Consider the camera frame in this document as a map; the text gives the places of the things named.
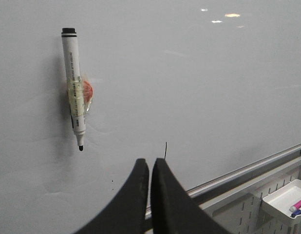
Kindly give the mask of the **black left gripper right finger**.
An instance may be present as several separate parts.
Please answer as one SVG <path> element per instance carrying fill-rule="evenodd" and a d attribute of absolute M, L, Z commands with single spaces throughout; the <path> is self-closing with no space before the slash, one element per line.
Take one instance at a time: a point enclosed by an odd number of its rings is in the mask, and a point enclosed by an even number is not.
<path fill-rule="evenodd" d="M 229 233 L 190 198 L 163 158 L 153 167 L 150 204 L 155 234 Z"/>

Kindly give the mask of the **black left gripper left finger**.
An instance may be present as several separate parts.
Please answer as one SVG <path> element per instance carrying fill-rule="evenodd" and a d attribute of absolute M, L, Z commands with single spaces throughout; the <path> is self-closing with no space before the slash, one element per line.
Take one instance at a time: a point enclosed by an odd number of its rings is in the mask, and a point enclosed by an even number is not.
<path fill-rule="evenodd" d="M 149 168 L 139 158 L 109 204 L 77 234 L 143 234 L 148 198 Z"/>

